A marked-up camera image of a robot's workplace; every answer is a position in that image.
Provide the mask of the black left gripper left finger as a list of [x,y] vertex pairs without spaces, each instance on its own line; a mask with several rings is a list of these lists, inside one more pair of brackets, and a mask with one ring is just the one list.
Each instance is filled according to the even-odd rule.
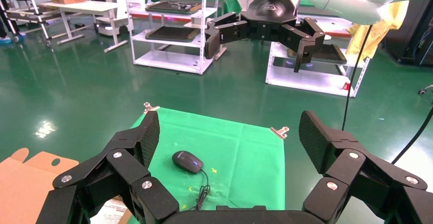
[[163,223],[179,203],[149,171],[159,142],[156,111],[135,128],[114,134],[94,157],[53,180],[37,223],[90,223],[103,205],[118,196],[140,223]]

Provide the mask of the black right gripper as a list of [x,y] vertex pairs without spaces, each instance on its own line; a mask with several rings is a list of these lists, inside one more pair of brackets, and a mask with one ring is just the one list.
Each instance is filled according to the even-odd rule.
[[254,0],[242,14],[231,12],[207,23],[204,57],[211,59],[220,45],[242,39],[280,42],[296,53],[294,72],[322,49],[325,33],[310,17],[297,24],[300,0]]

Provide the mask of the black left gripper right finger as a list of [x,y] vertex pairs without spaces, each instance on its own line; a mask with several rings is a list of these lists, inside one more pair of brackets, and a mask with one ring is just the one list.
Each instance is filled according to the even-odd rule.
[[417,175],[371,154],[349,132],[324,125],[304,111],[299,139],[322,175],[302,210],[336,223],[354,197],[385,223],[432,223],[432,193]]

